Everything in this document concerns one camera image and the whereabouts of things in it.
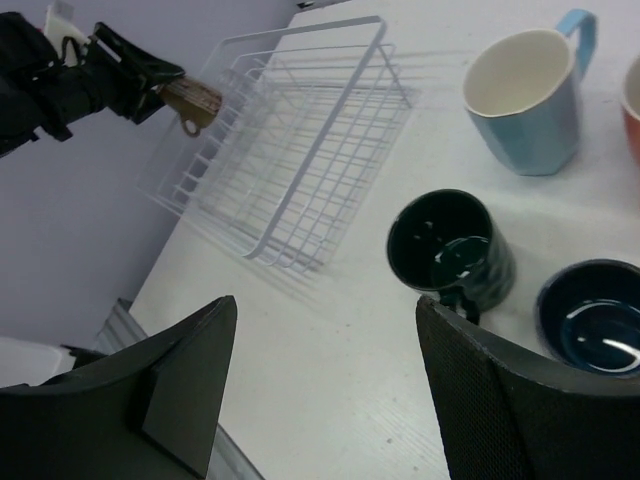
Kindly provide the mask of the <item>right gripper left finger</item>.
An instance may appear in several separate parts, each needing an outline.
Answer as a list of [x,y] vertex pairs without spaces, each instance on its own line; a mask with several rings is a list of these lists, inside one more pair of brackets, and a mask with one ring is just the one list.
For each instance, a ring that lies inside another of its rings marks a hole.
[[2,478],[205,478],[237,315],[221,297],[41,385],[2,389]]

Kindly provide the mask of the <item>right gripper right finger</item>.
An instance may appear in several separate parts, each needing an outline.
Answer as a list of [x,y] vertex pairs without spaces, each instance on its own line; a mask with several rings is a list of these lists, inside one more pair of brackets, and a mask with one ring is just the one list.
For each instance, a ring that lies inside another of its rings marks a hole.
[[426,296],[416,327],[451,478],[638,478],[638,379],[550,360]]

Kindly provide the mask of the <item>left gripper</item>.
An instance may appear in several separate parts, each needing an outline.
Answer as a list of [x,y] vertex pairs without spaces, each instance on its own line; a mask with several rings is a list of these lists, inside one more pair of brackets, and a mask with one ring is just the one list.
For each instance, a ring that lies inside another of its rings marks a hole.
[[70,55],[71,67],[88,88],[98,111],[108,108],[134,124],[146,121],[165,106],[160,90],[183,77],[183,68],[162,60],[126,40],[103,22],[81,41],[65,35],[61,60]]

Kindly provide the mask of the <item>brown mug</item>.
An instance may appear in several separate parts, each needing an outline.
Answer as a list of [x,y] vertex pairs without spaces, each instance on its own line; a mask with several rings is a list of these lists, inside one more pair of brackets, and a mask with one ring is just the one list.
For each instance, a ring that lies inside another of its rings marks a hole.
[[218,90],[188,76],[162,86],[158,94],[178,114],[182,130],[190,138],[197,138],[213,123],[223,103]]

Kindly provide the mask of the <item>blue striped mug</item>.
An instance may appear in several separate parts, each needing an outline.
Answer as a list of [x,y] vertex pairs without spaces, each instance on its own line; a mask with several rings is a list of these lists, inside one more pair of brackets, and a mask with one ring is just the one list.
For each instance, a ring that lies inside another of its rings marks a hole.
[[536,330],[556,360],[594,374],[639,375],[639,268],[591,259],[552,276],[535,302]]

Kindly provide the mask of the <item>dark green mug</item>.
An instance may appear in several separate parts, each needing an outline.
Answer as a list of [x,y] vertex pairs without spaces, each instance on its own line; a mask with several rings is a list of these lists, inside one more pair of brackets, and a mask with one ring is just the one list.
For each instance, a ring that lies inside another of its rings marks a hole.
[[386,257],[404,285],[474,325],[516,280],[513,253],[493,217],[462,190],[436,190],[409,203],[389,230]]

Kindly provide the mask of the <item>light blue mug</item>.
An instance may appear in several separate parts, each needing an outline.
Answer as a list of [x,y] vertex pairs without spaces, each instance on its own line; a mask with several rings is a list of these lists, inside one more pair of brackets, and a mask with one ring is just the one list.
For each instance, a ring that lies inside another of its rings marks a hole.
[[465,109],[489,150],[520,176],[550,176],[579,150],[580,84],[597,47],[598,19],[567,12],[553,29],[505,37],[469,67]]

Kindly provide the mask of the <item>orange mug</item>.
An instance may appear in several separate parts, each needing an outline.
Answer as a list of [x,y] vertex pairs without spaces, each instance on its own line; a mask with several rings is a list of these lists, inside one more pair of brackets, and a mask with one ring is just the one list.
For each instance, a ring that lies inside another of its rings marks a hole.
[[621,88],[621,108],[627,145],[631,156],[639,163],[639,57],[630,64]]

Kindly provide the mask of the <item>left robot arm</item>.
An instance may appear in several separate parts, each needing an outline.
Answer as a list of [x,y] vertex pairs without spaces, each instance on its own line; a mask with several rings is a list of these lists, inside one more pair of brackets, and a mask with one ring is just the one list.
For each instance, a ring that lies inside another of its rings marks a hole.
[[138,125],[165,105],[157,90],[185,76],[103,22],[86,45],[67,35],[61,46],[72,47],[76,65],[21,13],[1,14],[2,156],[36,141],[38,128],[66,141],[69,124],[105,108]]

